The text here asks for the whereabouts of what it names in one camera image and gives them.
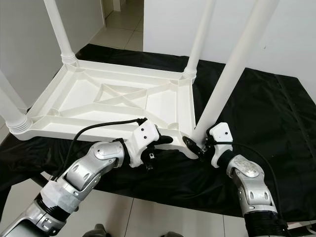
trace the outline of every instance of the wall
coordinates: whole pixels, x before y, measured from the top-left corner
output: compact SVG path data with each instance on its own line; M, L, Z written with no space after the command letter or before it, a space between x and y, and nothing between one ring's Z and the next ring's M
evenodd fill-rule
M76 53L103 26L100 0L57 0ZM42 0L0 0L0 68L30 107L61 67Z
M218 0L201 59L226 63L253 0ZM146 0L144 51L189 55L206 0ZM248 67L297 77L316 102L316 1L281 0Z

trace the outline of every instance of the black fabric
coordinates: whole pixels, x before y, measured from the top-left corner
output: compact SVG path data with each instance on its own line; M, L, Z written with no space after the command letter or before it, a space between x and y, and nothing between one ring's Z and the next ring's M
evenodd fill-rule
M187 57L133 52L87 45L79 59L182 72ZM224 64L200 61L193 85L196 121L205 107ZM296 78L245 69L218 122L229 124L234 141L257 149L271 163L287 221L316 219L316 106ZM9 136L0 147L0 190L45 170L55 174L67 155L69 140L36 137L18 141ZM77 142L72 161L85 155L91 143ZM257 162L251 151L234 152ZM154 171L124 166L106 174L99 190L164 204L240 216L232 180L209 161L190 160L182 153L159 151Z

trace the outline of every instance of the cable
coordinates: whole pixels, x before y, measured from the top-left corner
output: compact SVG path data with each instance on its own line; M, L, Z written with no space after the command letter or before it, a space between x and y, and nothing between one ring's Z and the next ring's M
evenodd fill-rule
M282 214L282 211L281 211L281 202L280 202L280 193L279 193L279 189L278 189L278 185L277 185L277 178L276 178L276 175L270 165L270 163L268 162L268 160L262 155L260 154L257 150L253 149L252 147L250 146L247 146L245 144L241 144L241 143L237 143L237 142L217 142L217 141L214 141L213 143L214 145L216 144L223 144L223 145L235 145L235 146L240 146L240 147L245 147L249 150L251 150L253 153L255 153L257 156L259 156L265 163L266 165L269 167L269 170L272 174L272 178L273 178L273 183L274 183L274 186L275 186L275 192L276 192L276 209L278 211L278 214L280 216L280 219L283 220L283 214ZM289 232L289 230L287 228L285 228L285 232L289 235L289 237L291 237L291 233Z
M88 127L85 127L84 129L80 130L74 137L74 139L71 141L71 144L70 144L70 147L68 149L68 153L67 153L67 156L66 156L66 159L63 163L63 166L62 166L62 169L60 169L57 173L56 176L53 177L52 180L56 180L57 178L59 178L59 176L65 172L66 168L67 168L67 164L69 162L69 159L70 159L70 156L71 156L71 153L72 153L72 149L73 149L73 146L74 146L74 143L75 141L79 138L79 136L81 134L83 134L84 132L86 132L87 130L90 130L90 129L93 129L93 128L96 128L96 127L103 127L103 126L109 126L109 125L118 125L118 124L126 124L126 123L133 123L133 122L137 122L139 124L142 124L144 121L146 121L147 119L146 118L137 118L137 119L132 119L132 120L125 120L125 121L117 121L117 122L104 122L104 123L99 123L99 124L95 124L95 125L91 125L91 126L88 126Z

